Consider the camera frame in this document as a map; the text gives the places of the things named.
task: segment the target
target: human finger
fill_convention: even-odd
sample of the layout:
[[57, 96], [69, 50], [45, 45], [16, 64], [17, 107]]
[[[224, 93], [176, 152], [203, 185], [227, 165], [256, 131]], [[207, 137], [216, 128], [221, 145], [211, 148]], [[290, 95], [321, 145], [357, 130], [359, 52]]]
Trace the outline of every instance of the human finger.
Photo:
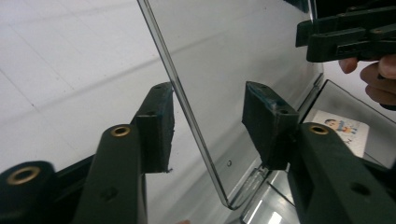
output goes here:
[[382, 105], [396, 105], [396, 95], [391, 92], [382, 91], [369, 85], [366, 87], [366, 93], [372, 100]]
[[396, 98], [396, 80], [389, 78], [379, 79], [378, 66], [378, 63], [372, 63], [361, 70], [361, 80], [377, 90], [393, 94]]
[[379, 60], [378, 71], [383, 77], [396, 79], [396, 54], [382, 57]]
[[358, 67], [358, 59], [357, 58], [347, 58], [343, 60], [339, 60], [338, 64], [340, 64], [341, 70], [345, 74], [349, 74]]

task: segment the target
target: black plastic part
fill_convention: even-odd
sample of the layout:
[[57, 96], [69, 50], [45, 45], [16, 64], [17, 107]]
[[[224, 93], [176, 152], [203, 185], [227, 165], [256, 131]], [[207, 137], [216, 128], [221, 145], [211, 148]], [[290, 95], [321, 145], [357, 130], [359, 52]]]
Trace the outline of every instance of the black plastic part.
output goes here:
[[392, 111], [396, 111], [396, 105], [383, 105], [380, 104], [383, 108], [387, 109], [387, 110], [392, 110]]
[[60, 193], [46, 212], [43, 223], [66, 224], [72, 221], [92, 161], [93, 156], [90, 156], [56, 173]]
[[140, 132], [146, 174], [168, 171], [175, 127], [172, 92], [170, 82], [152, 87], [131, 122]]
[[364, 159], [361, 159], [361, 162], [396, 202], [396, 163], [391, 169], [387, 169]]
[[147, 223], [146, 185], [136, 126], [106, 130], [73, 223]]
[[0, 223], [42, 223], [57, 194], [53, 167], [29, 161], [0, 174]]
[[372, 58], [396, 52], [396, 7], [342, 13], [297, 25], [296, 47], [308, 46], [306, 59], [324, 63]]
[[[145, 169], [151, 173], [167, 171], [175, 126], [173, 112], [171, 84], [154, 86], [133, 124], [122, 125], [133, 127], [133, 131], [126, 138], [115, 138], [111, 130], [119, 126], [109, 129], [111, 136], [107, 130], [97, 155], [56, 174], [44, 161], [23, 163], [5, 171], [0, 176], [0, 223], [70, 223], [78, 203], [82, 205], [77, 223], [146, 223], [144, 173]], [[115, 135], [120, 133], [122, 129], [115, 131]], [[32, 165], [40, 169], [37, 178], [17, 188], [7, 185], [9, 174]]]
[[334, 130], [301, 124], [288, 179], [301, 223], [396, 223], [396, 204]]
[[246, 83], [242, 123], [270, 170], [284, 170], [288, 164], [290, 134], [297, 128], [299, 114], [271, 88]]
[[329, 17], [346, 11], [346, 8], [362, 6], [368, 0], [316, 0], [318, 18]]

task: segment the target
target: screw hole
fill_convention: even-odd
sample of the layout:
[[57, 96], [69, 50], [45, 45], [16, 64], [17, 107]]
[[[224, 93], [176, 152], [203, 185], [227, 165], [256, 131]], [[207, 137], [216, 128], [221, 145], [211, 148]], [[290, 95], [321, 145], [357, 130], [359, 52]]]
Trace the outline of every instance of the screw hole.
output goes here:
[[361, 194], [363, 196], [368, 196], [371, 194], [370, 190], [360, 183], [351, 183], [350, 189], [352, 189], [355, 193]]
[[118, 127], [118, 128], [111, 130], [111, 135], [113, 135], [115, 137], [123, 137], [130, 132], [131, 132], [131, 129], [129, 127]]
[[7, 178], [9, 185], [20, 185], [34, 179], [40, 173], [40, 168], [36, 166], [23, 167]]
[[316, 133], [316, 134], [328, 134], [329, 133], [329, 131], [327, 131], [327, 129], [324, 129], [320, 126], [315, 126], [315, 125], [312, 125], [309, 128], [309, 131], [311, 131], [312, 133]]

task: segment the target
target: clear acrylic sheet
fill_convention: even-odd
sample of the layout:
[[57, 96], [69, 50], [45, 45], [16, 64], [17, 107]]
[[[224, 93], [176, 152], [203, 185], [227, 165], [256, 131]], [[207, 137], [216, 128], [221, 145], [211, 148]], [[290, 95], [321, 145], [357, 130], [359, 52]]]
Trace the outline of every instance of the clear acrylic sheet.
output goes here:
[[298, 109], [320, 74], [295, 48], [307, 1], [138, 0], [224, 205], [236, 208], [260, 158], [244, 125], [246, 81]]
[[[370, 126], [363, 158], [390, 168], [396, 158], [396, 123], [327, 80], [311, 109], [355, 119]], [[300, 223], [291, 196], [287, 173], [272, 172], [250, 200], [241, 216], [247, 224]]]

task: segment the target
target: white floor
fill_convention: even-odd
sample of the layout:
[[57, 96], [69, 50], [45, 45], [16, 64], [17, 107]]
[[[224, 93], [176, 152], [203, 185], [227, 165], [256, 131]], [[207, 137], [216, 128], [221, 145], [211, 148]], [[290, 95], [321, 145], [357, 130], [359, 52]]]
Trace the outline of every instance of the white floor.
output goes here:
[[[376, 106], [365, 96], [357, 74], [345, 77], [335, 63], [326, 64], [325, 71]], [[1, 1], [0, 171], [37, 160], [50, 161], [60, 170], [90, 156], [101, 133], [129, 123], [149, 88], [165, 81], [134, 0]], [[394, 112], [384, 112], [396, 120]], [[205, 173], [178, 104], [176, 116], [174, 171], [148, 176], [150, 223], [185, 218], [221, 222], [230, 212]], [[197, 192], [206, 194], [196, 201], [192, 196]], [[177, 206], [182, 199], [200, 209]]]

